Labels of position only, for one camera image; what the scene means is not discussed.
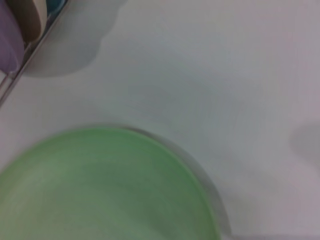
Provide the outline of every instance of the white countertop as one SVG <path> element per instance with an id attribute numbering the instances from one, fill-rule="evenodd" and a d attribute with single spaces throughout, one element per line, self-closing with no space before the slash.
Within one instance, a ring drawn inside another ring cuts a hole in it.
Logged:
<path id="1" fill-rule="evenodd" d="M 132 126 L 198 161 L 233 235 L 320 236 L 320 2 L 68 8 L 0 109 L 0 167 L 63 130 Z"/>

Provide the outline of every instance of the teal object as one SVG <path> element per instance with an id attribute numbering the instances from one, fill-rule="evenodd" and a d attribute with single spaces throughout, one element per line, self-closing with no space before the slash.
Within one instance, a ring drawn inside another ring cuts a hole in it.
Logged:
<path id="1" fill-rule="evenodd" d="M 56 14 L 64 6 L 66 0 L 46 0 L 47 14 Z"/>
<path id="2" fill-rule="evenodd" d="M 122 128 L 67 132 L 0 175 L 1 240 L 218 240 L 207 197 L 178 157 Z"/>

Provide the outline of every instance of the dish rack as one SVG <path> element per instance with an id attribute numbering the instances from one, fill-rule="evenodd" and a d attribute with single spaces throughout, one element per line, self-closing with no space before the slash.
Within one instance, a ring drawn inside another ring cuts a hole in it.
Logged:
<path id="1" fill-rule="evenodd" d="M 66 8 L 71 0 L 66 0 L 63 7 L 58 13 L 49 14 L 46 20 L 46 27 L 42 37 L 34 43 L 24 43 L 24 57 L 23 62 L 20 69 L 16 72 L 11 72 L 8 74 L 4 74 L 4 78 L 0 79 L 0 108 L 6 101 L 7 97 L 19 81 L 21 75 L 23 74 L 24 70 L 27 68 L 28 64 L 35 56 L 39 48 L 41 47 L 42 43 L 49 35 L 51 30 L 54 28 L 55 24 L 57 23 L 58 19 L 61 15 L 66 11 Z"/>

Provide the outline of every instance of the metal wire rack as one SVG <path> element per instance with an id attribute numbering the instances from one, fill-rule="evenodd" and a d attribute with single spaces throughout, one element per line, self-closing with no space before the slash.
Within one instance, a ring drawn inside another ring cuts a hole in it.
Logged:
<path id="1" fill-rule="evenodd" d="M 0 80 L 0 108 L 6 101 L 7 97 L 9 96 L 9 94 L 11 93 L 11 91 L 13 90 L 17 82 L 19 81 L 21 75 L 23 74 L 24 70 L 27 68 L 31 59 L 35 56 L 35 54 L 41 47 L 42 43 L 44 42 L 44 40 L 47 38 L 51 30 L 54 28 L 55 24 L 57 23 L 57 20 L 66 11 L 66 8 L 70 3 L 70 1 L 71 0 L 66 0 L 62 9 L 58 13 L 51 14 L 48 16 L 46 21 L 46 29 L 39 41 L 35 43 L 28 43 L 28 44 L 25 43 L 23 63 L 20 69 L 16 72 L 5 74 L 4 78 Z"/>

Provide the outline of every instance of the purple plate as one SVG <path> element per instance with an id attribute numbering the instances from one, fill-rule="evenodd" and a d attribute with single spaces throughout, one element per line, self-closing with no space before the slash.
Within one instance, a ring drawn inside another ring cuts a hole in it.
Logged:
<path id="1" fill-rule="evenodd" d="M 0 0 L 0 70 L 16 72 L 24 59 L 24 42 L 15 17 Z"/>

